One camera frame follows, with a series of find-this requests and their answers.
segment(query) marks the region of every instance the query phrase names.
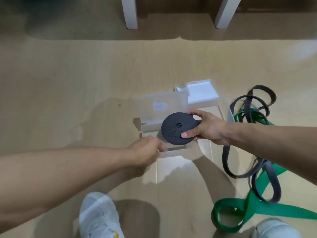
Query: white label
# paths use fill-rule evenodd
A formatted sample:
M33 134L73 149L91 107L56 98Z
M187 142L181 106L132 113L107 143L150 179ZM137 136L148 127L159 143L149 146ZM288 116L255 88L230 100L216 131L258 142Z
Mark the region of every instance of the white label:
M166 111L167 110L167 103L165 103L165 102L154 102L153 103L153 110L154 111Z

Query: rolled resistance band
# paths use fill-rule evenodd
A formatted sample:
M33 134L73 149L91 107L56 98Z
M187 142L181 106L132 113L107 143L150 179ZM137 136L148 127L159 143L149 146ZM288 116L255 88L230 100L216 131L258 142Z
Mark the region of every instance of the rolled resistance band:
M192 115L186 113L173 113L166 117L162 123L162 135L167 142L174 145L184 145L193 141L192 138L182 138L180 135L198 126Z
M271 102L269 104L266 104L261 98L253 95L253 90L259 89L271 97ZM240 108L240 110L237 112L236 115L234 115L234 108L238 101L245 98L243 108ZM258 100L262 106L260 108L251 108L252 100ZM246 118L248 123L261 123L264 125L272 125L267 120L267 117L270 114L269 106L274 104L276 102L276 94L273 90L270 88L263 86L263 85L256 85L254 86L247 95L243 95L238 97L236 100L233 101L233 103L230 105L230 111L232 112L232 115L234 115L236 122L243 122L244 117ZM265 115L260 112L261 109L265 110ZM264 202L271 202L271 203L277 203L281 199L282 191L281 186L278 181L277 175L274 171L273 164L271 161L268 161L261 157L256 157L254 165L251 167L250 170L248 170L246 173L242 175L236 175L231 172L228 166L228 156L230 152L230 146L224 146L223 153L222 153L222 163L224 166L224 171L232 178L249 178L251 177L251 187L256 194L256 196L264 201ZM269 181L273 188L273 196L270 200L266 200L263 198L263 196L258 191L257 185L256 185L256 177L258 176L259 172L263 170L264 172L267 172Z
M271 97L271 103L265 105L265 102L263 100L253 96L254 89L260 89L267 92ZM248 92L247 95L237 98L231 104L230 110L232 113L234 112L234 106L236 102L243 97L246 97L246 100L244 101L244 109L240 109L237 112L237 114L234 116L236 122L243 122L244 117L246 117L248 122L250 121L252 123L257 122L264 125L273 125L267 120L267 116L269 115L268 107L276 101L276 95L271 89L262 85L257 85L253 87ZM258 109L251 108L251 101L253 98L258 100L263 106ZM259 110L261 109L265 109L266 115L263 115L262 113L259 112ZM227 174L233 178L237 178L237 177L245 178L245 177L248 177L248 175L252 176L252 179L251 179L252 188L250 189L245 199L225 198L225 199L218 200L215 203L211 213L211 219L218 228L224 230L225 232L236 233L241 229L241 227L246 222L248 222L253 217L254 214L317 220L317 213L313 211L296 207L296 206L263 201L264 199L262 198L262 194L264 193L267 186L270 183L272 186L275 186L278 183L277 176L286 172L287 169L277 164L271 163L268 160L257 158L258 163L253 168L251 168L251 170L249 170L247 173L240 176L234 175L228 168L229 149L230 147L226 148L224 146L223 164ZM260 173L258 178L256 178L261 168L262 168L262 172ZM221 224L218 216L219 216L220 210L224 208L226 210L231 211L232 215L240 216L242 221L235 227L228 227Z

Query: white sneaker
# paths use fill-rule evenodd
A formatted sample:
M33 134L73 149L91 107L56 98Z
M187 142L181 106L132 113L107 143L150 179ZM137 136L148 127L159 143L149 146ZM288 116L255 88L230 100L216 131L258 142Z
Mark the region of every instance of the white sneaker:
M269 218L256 226L251 238L301 238L301 235L298 230L282 220Z
M124 238L112 199L99 192L86 195L80 208L81 238Z

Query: floor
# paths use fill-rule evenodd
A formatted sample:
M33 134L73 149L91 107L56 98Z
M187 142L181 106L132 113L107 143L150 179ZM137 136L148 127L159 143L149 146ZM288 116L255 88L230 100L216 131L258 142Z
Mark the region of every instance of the floor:
M79 10L77 14L84 7L99 10L92 3L73 10ZM264 38L259 40L259 28L244 28L244 14L237 14L228 30L220 32L204 13L149 14L140 19L144 25L134 34L126 34L130 30L117 17L103 23L110 31L98 36L100 20L108 14L79 22L83 28L70 22L74 17L67 14L32 26L38 16L30 15L28 9L12 3L1 8L1 154L75 146L126 147L140 135L135 98L209 78L221 97L222 114L211 108L219 116L225 116L235 97L263 84L277 93L271 122L317 125L314 12L247 13L253 27L263 24ZM292 26L292 21L286 24L285 20L296 22ZM269 23L272 32L265 29ZM182 36L184 30L195 37ZM200 141L182 156L159 159L145 173L140 169L118 172L0 238L78 237L79 207L90 191L108 193L115 200L127 238L247 237L251 227L266 216L255 215L234 235L218 232L210 220L218 199L243 197L249 187L247 180L232 180L224 174L221 147L208 147L209 143ZM251 161L250 154L237 148L230 155L230 166L237 172L242 173ZM291 172L281 175L280 182L282 203L317 212L314 185ZM315 233L315 221L282 220L303 237Z

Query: right hand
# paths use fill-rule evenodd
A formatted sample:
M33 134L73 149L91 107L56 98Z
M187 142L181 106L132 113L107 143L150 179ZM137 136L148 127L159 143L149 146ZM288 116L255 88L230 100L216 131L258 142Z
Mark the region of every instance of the right hand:
M202 120L198 120L200 124L187 132L181 134L182 138L197 137L199 139L209 139L215 144L219 145L229 145L229 142L224 138L228 122L218 118L212 113L192 110L187 112L191 115L197 115L201 117Z

